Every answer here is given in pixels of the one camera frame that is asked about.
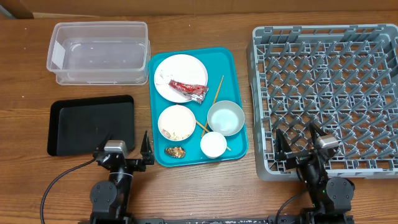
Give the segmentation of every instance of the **teal tray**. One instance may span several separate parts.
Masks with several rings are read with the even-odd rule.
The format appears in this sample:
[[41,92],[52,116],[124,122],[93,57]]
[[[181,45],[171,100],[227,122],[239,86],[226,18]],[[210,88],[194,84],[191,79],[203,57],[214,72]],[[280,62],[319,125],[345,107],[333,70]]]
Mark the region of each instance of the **teal tray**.
[[[161,112],[169,106],[175,105],[164,99],[155,88],[154,75],[156,68],[167,57],[176,54],[192,55],[199,59],[206,67],[208,73],[209,91],[202,104],[194,101],[182,103],[181,105],[190,108],[196,119],[203,125],[206,122],[207,112],[210,109],[216,95],[221,77],[224,75],[223,84],[218,93],[217,101],[230,100],[242,107],[241,95],[239,93],[238,79],[234,65],[232,53],[223,47],[210,49],[186,50],[181,52],[169,52],[155,55],[149,62],[149,91],[150,91],[150,111],[152,114],[152,132],[154,138],[154,153],[157,162],[166,167],[186,166],[194,164],[204,164],[209,162],[228,161],[242,158],[248,151],[248,135],[246,125],[239,133],[226,137],[227,145],[231,150],[216,159],[207,158],[200,149],[200,139],[202,128],[196,125],[193,134],[184,141],[173,142],[164,138],[157,127],[157,120]],[[166,147],[181,146],[185,149],[186,155],[182,159],[175,159],[165,154]]]

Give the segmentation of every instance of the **gray dish rack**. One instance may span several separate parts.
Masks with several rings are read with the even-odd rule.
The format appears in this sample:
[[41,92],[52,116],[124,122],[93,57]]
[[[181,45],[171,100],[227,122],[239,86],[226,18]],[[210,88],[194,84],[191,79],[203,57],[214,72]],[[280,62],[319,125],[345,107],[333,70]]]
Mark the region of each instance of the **gray dish rack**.
[[257,27],[248,46],[256,170],[295,180],[275,161],[275,131],[293,151],[312,147],[313,121],[341,141],[330,177],[398,178],[398,27]]

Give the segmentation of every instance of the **black plastic container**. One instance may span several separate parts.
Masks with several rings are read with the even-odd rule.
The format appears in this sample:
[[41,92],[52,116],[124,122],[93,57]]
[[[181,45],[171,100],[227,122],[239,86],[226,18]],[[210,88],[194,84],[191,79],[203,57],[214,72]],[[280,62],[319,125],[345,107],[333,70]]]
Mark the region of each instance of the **black plastic container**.
[[47,152],[51,156],[91,153],[108,134],[134,148],[132,96],[56,101],[50,110]]

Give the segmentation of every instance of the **wooden stick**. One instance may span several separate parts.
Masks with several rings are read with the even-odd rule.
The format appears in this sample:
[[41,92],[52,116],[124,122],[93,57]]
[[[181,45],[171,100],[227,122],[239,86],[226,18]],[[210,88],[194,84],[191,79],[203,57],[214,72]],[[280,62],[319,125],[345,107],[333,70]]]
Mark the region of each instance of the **wooden stick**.
[[[216,101],[217,101],[217,97],[218,97],[218,93],[220,92],[220,88],[221,88],[221,84],[223,84],[223,80],[224,80],[224,75],[221,77],[221,81],[220,81],[220,84],[218,85],[218,89],[217,89],[217,92],[216,92],[216,96],[214,97],[214,100],[213,100],[213,104],[212,104],[212,106],[216,103]],[[205,130],[203,130],[203,132],[201,133],[201,137],[203,138],[203,136],[205,135]]]
[[206,131],[206,132],[210,132],[209,130],[207,130],[207,128],[205,128],[201,123],[199,123],[199,121],[197,121],[197,124],[201,127],[201,128],[203,128],[203,130],[204,131]]

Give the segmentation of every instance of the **wooden table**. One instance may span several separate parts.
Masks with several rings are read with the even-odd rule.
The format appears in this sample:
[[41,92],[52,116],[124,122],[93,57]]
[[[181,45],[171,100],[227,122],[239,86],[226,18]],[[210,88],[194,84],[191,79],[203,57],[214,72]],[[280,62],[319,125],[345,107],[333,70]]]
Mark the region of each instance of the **wooden table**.
[[[238,161],[178,168],[158,164],[136,173],[130,212],[137,218],[267,217],[303,189],[299,182],[257,178],[252,140],[252,100],[246,47],[256,26],[326,24],[398,24],[398,11],[309,12],[222,16],[140,16],[36,19],[0,22],[0,222],[39,223],[39,205],[48,184],[91,155],[47,154],[50,106],[54,101],[108,95],[132,95],[136,102],[137,148],[144,131],[152,133],[149,86],[61,86],[45,62],[54,25],[66,21],[145,21],[152,55],[223,46],[232,51],[246,114],[249,150]],[[131,157],[138,156],[138,151]],[[91,164],[58,181],[47,197],[47,223],[76,223],[91,213],[91,187],[108,171]],[[398,180],[352,179],[356,223],[397,223]],[[308,196],[283,213],[310,207]]]

